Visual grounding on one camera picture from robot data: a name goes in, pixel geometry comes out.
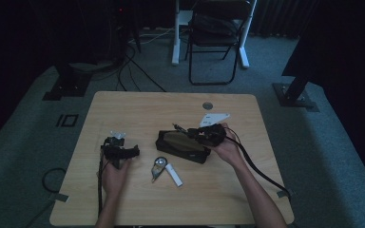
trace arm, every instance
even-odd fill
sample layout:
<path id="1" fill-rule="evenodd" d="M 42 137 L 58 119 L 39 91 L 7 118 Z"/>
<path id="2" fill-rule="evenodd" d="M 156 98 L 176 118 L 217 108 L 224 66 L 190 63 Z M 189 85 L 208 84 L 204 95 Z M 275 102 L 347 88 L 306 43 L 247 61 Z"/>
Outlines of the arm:
<path id="1" fill-rule="evenodd" d="M 235 139 L 230 130 L 226 129 L 226 134 L 227 137 Z M 280 210 L 248 169 L 237 145 L 229 140 L 224 140 L 220 145 L 211 147 L 211 149 L 234 168 L 257 226 L 260 228 L 287 227 Z"/>
<path id="2" fill-rule="evenodd" d="M 131 164 L 131 159 L 126 160 L 123 167 L 118 170 L 112 164 L 106 166 L 103 170 L 103 188 L 106 191 L 106 200 L 103 210 L 96 222 L 96 228 L 112 228 L 114 227 L 115 212 L 121 191 L 123 189 L 126 173 Z"/>

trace eraser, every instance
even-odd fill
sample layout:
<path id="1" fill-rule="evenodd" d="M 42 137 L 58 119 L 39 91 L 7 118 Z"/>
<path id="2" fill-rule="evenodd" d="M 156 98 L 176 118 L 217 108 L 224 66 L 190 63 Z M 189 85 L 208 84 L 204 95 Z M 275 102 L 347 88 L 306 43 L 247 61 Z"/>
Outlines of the eraser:
<path id="1" fill-rule="evenodd" d="M 173 165 L 171 165 L 171 163 L 169 163 L 168 165 L 166 165 L 165 166 L 165 169 L 170 174 L 171 178 L 173 178 L 174 182 L 177 184 L 178 187 L 180 187 L 181 185 L 183 185 L 182 180 L 180 179 L 179 175 L 174 170 L 174 167 L 173 167 Z"/>

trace table top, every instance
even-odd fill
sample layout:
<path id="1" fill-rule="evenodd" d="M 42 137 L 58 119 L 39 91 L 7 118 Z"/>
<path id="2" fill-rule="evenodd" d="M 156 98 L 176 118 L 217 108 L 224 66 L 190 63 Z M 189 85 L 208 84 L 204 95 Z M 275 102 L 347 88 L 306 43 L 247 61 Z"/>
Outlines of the table top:
<path id="1" fill-rule="evenodd" d="M 213 108 L 206 110 L 204 103 Z M 117 225 L 223 225 L 254 224 L 246 197 L 233 168 L 215 152 L 206 163 L 188 161 L 156 149 L 160 130 L 172 124 L 197 128 L 205 113 L 229 113 L 224 122 L 240 137 L 254 164 L 283 185 L 256 97 L 249 94 L 97 92 L 75 146 L 60 193 L 67 202 L 56 201 L 53 225 L 93 225 L 98 217 L 97 176 L 100 145 L 110 131 L 125 132 L 125 148 L 139 145 L 133 159 L 116 215 Z M 152 182 L 156 158 L 166 157 L 180 176 L 177 187 L 163 172 Z M 255 177 L 277 204 L 286 222 L 294 215 L 279 189 Z"/>

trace forearm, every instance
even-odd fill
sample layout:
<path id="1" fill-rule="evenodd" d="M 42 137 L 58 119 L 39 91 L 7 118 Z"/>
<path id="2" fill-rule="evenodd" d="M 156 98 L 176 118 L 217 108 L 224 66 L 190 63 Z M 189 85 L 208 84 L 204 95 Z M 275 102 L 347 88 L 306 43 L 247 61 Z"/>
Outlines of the forearm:
<path id="1" fill-rule="evenodd" d="M 275 203 L 243 163 L 233 165 L 258 227 L 287 227 Z"/>
<path id="2" fill-rule="evenodd" d="M 106 198 L 103 210 L 97 219 L 95 228 L 113 228 L 118 198 Z"/>

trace black stand base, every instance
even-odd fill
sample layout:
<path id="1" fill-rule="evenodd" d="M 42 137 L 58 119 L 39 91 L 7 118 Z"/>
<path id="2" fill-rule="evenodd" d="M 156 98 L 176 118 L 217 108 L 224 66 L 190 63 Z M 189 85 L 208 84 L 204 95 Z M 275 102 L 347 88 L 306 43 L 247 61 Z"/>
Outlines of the black stand base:
<path id="1" fill-rule="evenodd" d="M 43 101 L 60 101 L 62 97 L 84 97 L 91 74 L 72 72 L 71 80 L 59 77 L 50 92 L 46 92 Z"/>
<path id="2" fill-rule="evenodd" d="M 302 91 L 298 98 L 292 101 L 287 99 L 285 96 L 287 88 L 290 86 L 289 84 L 272 84 L 272 86 L 274 87 L 281 106 L 305 107 L 309 112 L 319 112 L 317 104 L 310 101 L 306 91 Z"/>

